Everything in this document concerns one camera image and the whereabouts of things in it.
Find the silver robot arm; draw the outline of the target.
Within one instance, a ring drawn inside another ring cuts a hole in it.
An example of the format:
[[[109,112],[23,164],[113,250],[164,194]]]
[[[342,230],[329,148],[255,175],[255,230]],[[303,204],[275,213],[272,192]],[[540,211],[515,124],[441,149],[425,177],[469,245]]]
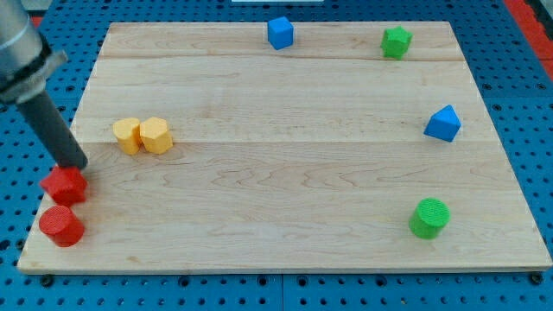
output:
[[[1,102],[20,104],[46,90],[47,79],[67,62],[51,49],[19,0],[1,0]]]

